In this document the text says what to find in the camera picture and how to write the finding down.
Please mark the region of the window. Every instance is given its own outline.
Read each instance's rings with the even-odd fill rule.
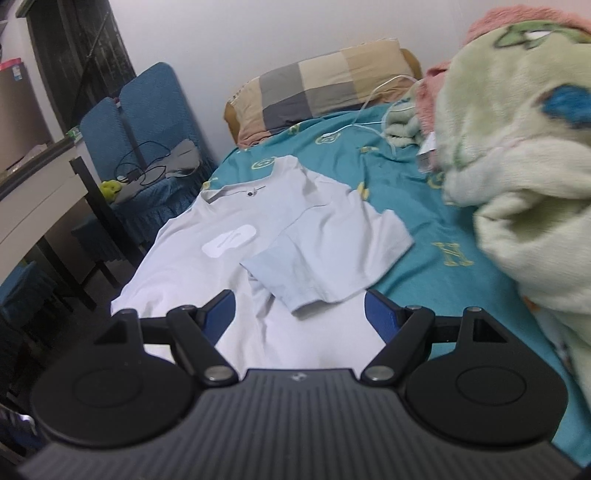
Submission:
[[[135,77],[108,0],[26,2],[35,58],[64,133]]]

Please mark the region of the white tag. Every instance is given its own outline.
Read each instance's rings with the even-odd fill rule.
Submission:
[[[433,150],[437,149],[437,140],[435,139],[435,132],[431,132],[421,145],[421,149],[417,153],[417,167],[420,173],[431,171],[431,163],[429,156]]]
[[[235,230],[218,235],[207,242],[201,250],[210,258],[220,257],[226,250],[239,247],[256,235],[256,228],[252,225],[242,225]]]

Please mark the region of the green plush toy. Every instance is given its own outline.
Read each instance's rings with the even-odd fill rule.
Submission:
[[[121,185],[121,182],[117,180],[104,181],[99,185],[100,192],[108,203],[115,201],[115,198],[122,187],[123,185]]]

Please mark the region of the white logo patch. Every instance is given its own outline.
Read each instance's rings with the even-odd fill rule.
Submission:
[[[256,235],[256,228],[252,225],[242,225],[235,230],[222,233],[216,238],[207,242],[201,247],[201,250],[210,258],[218,258],[226,250],[239,247],[248,242]]]

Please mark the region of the white desk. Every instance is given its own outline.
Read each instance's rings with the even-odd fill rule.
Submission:
[[[74,144],[66,138],[0,184],[0,283],[37,244],[75,295],[93,309],[95,302],[43,237],[87,194],[84,183],[70,165],[75,157]]]

